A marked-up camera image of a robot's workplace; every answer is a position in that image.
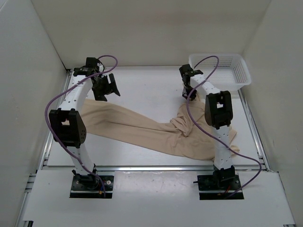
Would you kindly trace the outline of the beige trousers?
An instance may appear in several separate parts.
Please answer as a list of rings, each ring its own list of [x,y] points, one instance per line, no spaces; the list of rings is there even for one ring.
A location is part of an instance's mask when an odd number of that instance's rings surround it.
[[[130,143],[164,154],[195,160],[213,160],[214,139],[200,131],[194,120],[208,133],[212,129],[205,121],[205,104],[197,97],[189,105],[181,104],[177,116],[168,123],[156,122],[124,107],[85,100],[81,118],[90,134]]]

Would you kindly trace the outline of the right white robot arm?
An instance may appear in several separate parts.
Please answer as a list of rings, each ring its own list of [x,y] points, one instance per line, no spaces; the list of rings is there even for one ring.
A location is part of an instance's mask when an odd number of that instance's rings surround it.
[[[230,124],[233,119],[232,98],[229,91],[221,91],[203,77],[201,70],[191,68],[190,64],[182,65],[179,72],[183,82],[182,96],[187,99],[187,112],[193,124],[207,136],[214,139],[214,172],[213,185],[218,189],[230,186],[236,177],[230,151]],[[189,104],[197,94],[205,98],[205,122],[211,127],[211,132],[204,130],[189,109]]]

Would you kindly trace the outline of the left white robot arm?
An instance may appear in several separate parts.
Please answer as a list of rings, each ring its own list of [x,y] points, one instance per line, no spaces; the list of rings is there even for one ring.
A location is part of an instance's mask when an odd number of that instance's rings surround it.
[[[99,188],[102,191],[105,189],[104,182],[97,175],[96,166],[88,155],[85,146],[87,130],[80,115],[90,90],[97,101],[107,101],[106,96],[112,93],[120,94],[114,74],[100,72],[98,67],[74,68],[62,103],[57,109],[48,111],[47,124],[54,140],[70,155],[78,181],[88,189]]]

